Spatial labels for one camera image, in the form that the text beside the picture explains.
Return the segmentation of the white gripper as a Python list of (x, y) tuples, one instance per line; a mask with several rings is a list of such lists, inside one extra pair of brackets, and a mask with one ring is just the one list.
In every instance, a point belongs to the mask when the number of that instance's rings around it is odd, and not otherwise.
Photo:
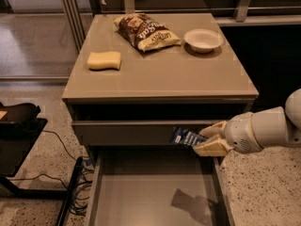
[(252, 113), (246, 112), (233, 117), (228, 122), (220, 121), (200, 130), (200, 134), (209, 137), (193, 147), (199, 156), (226, 156), (230, 151), (237, 153), (258, 153), (262, 147), (253, 134)]

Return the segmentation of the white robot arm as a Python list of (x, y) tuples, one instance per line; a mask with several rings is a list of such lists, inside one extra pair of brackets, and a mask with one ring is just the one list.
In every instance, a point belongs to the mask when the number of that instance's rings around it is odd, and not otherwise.
[(246, 112), (199, 132), (207, 138), (193, 147), (200, 156), (225, 156), (230, 151), (258, 153), (265, 148), (301, 146), (301, 89), (293, 92), (285, 107)]

